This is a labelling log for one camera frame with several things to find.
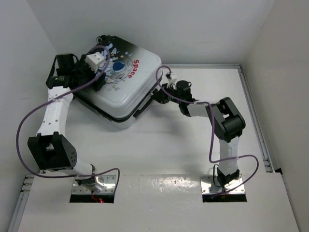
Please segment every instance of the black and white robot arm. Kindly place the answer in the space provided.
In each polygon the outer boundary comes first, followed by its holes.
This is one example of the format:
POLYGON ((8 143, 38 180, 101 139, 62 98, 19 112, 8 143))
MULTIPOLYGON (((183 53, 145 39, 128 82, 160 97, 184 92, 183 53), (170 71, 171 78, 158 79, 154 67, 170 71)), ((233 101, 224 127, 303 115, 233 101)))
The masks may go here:
MULTIPOLYGON (((155 92, 152 99, 165 104, 169 101, 179 105, 182 114, 195 117, 211 117, 210 107, 192 98, 191 83, 181 80, 176 82, 175 74, 167 75, 169 83, 163 84, 162 88, 169 93, 168 96, 162 89, 155 92)), ((225 186, 230 181, 239 177, 238 159, 229 159, 238 156, 239 138, 245 128, 245 120, 230 98, 221 99, 211 104, 214 113, 215 135, 220 143, 220 162, 218 167, 218 182, 225 186)))
MULTIPOLYGON (((97 176, 89 177, 96 173, 95 166, 79 159, 76 149, 65 136, 68 109, 73 94, 70 93, 56 100, 58 96, 70 92, 71 89, 77 88, 95 77, 93 68, 96 64, 91 62, 91 56, 82 57, 78 62, 78 64, 75 64, 72 54, 56 56, 51 74, 46 81, 48 100, 53 100, 53 102, 47 105, 36 136, 28 139, 28 147, 41 170, 76 175, 76 181, 79 185, 97 192, 104 188, 104 184, 100 183, 97 176), (59 68, 57 75, 53 76, 56 61, 59 68)), ((102 87, 105 84, 104 76, 96 82, 94 88, 102 87)))

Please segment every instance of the white wall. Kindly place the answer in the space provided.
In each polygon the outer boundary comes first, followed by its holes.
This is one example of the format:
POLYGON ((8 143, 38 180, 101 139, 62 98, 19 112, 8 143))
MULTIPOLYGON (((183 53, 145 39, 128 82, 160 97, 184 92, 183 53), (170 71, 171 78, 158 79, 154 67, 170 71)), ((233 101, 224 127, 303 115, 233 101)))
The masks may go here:
MULTIPOLYGON (((0 231, 4 232, 26 174, 17 158, 15 133, 22 117, 47 98, 44 83, 55 50, 25 0, 1 1, 0 31, 0 231)), ((35 135, 42 114, 30 118, 22 130, 22 153, 33 168, 27 137, 35 135)))
POLYGON ((245 67, 302 232, 309 231, 308 23, 308 0, 277 0, 245 67))
POLYGON ((164 63, 240 63, 274 0, 28 0, 57 52, 81 54, 102 34, 164 63))

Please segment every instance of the space-themed suitcase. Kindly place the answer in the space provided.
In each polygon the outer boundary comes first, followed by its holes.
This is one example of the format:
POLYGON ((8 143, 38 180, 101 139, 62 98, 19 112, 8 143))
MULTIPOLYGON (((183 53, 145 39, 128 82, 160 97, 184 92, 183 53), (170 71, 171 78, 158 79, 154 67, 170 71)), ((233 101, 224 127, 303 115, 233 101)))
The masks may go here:
MULTIPOLYGON (((75 96, 117 128, 126 129, 151 103, 150 94, 157 87, 155 72, 161 59, 116 36, 100 36, 97 43, 108 48, 111 55, 105 71, 106 84, 98 92, 89 87, 75 96)), ((100 53, 106 58, 103 49, 100 53)))

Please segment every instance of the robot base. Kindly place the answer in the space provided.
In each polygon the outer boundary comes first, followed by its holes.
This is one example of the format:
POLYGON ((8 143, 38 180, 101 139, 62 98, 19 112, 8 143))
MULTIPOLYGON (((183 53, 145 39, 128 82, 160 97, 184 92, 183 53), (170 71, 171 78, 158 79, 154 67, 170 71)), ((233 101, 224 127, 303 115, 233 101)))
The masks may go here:
POLYGON ((104 189, 101 192, 94 192, 93 196, 90 190, 79 186, 74 179, 70 203, 114 203, 116 176, 102 175, 100 179, 104 183, 104 189))
MULTIPOLYGON (((219 185, 217 176, 214 178, 216 185, 219 185)), ((232 180, 225 185, 225 190, 235 188, 242 183, 242 176, 238 179, 232 180)), ((216 187, 213 183, 212 175, 205 175, 201 177, 202 197, 203 202, 246 202, 245 186, 241 185, 237 189, 229 192, 226 195, 213 196, 222 192, 221 187, 216 187)))

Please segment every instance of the wall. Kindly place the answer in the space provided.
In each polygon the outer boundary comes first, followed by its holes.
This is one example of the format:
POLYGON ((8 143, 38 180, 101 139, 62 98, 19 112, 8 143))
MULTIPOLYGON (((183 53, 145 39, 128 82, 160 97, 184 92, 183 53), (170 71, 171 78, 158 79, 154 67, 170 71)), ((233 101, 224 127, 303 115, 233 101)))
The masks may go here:
POLYGON ((240 63, 274 0, 28 0, 59 53, 120 36, 164 63, 240 63))
MULTIPOLYGON (((22 117, 47 98, 44 82, 55 50, 25 0, 1 1, 0 31, 0 231, 4 232, 26 174, 17 158, 15 133, 22 117)), ((22 129, 22 153, 32 168, 36 165, 27 137, 35 134, 42 115, 37 113, 22 129)))
POLYGON ((245 65, 272 156, 309 231, 309 1, 277 0, 245 65))

